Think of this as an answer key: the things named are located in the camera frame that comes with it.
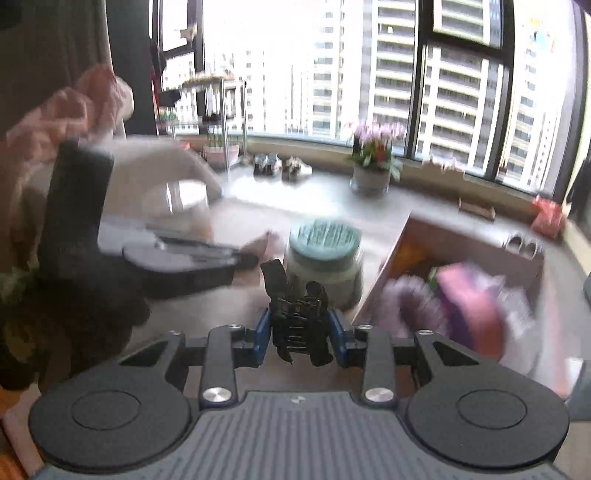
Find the cardboard box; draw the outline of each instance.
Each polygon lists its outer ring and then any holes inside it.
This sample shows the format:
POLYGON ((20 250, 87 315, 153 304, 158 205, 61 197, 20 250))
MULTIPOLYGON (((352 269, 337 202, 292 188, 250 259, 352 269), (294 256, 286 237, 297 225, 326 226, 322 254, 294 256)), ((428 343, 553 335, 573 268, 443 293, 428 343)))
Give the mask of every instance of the cardboard box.
POLYGON ((353 325, 368 323, 374 301, 390 278, 397 278, 395 263, 404 252, 403 245, 424 248, 431 257, 449 263, 471 261, 489 275, 504 275, 507 287, 521 286, 525 289, 532 315, 540 323, 542 346, 531 378, 567 398, 578 375, 571 371, 569 361, 564 357, 560 336, 560 319, 557 309, 547 308, 548 303, 541 296, 551 296, 551 286, 543 288, 544 256, 533 260, 507 251, 502 245, 465 235, 458 231, 436 225, 431 221, 411 215, 390 250, 376 282, 358 308, 353 325))

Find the metal screw cap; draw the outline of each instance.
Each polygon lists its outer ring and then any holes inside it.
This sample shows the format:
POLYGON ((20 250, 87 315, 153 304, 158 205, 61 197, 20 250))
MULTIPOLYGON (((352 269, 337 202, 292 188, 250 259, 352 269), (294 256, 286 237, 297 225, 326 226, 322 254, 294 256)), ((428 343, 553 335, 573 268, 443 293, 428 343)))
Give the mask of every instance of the metal screw cap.
POLYGON ((365 398, 376 403, 384 403, 394 398, 394 392, 388 388, 370 388, 365 392, 365 398))
POLYGON ((213 403, 221 403, 230 400, 232 393, 227 388, 212 387, 203 392, 203 398, 213 403))

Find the potted plant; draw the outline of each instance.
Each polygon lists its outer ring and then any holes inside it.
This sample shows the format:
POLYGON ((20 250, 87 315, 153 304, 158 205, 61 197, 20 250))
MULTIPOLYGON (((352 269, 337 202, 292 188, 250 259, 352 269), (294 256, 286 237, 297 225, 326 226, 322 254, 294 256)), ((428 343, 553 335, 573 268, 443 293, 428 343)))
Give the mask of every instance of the potted plant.
POLYGON ((401 123, 360 125, 353 134, 355 166, 351 188, 365 193, 385 193, 390 177, 400 180, 402 162, 392 155, 394 141, 406 133, 401 123))
MULTIPOLYGON (((233 166, 238 162, 240 145, 228 142, 228 164, 233 166)), ((213 131, 207 133, 207 145, 203 147, 203 155, 212 168, 226 168, 223 154, 223 138, 221 133, 213 131)))

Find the plant pot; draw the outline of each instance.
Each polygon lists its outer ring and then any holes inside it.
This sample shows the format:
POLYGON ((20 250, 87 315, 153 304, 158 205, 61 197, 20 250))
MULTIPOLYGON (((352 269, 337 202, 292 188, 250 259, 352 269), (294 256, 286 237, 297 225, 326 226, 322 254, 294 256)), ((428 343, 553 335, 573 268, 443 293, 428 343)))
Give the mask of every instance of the plant pot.
POLYGON ((390 184, 389 170, 370 170, 355 165, 351 188, 360 193, 378 194, 386 193, 390 184))
MULTIPOLYGON (((238 163, 240 145, 228 145, 228 164, 232 167, 238 163)), ((203 155, 212 168, 226 168, 226 161, 223 156, 223 147, 203 147, 203 155)))

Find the pink package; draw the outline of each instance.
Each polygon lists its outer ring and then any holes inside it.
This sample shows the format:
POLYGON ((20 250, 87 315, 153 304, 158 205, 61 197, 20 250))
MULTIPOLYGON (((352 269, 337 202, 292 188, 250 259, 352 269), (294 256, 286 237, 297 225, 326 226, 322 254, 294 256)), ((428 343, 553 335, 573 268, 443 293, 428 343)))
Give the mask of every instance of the pink package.
POLYGON ((437 295, 447 313, 449 337, 499 360, 505 349, 503 313, 497 295, 481 285, 479 275, 479 269, 470 264, 443 267, 436 275, 437 295))

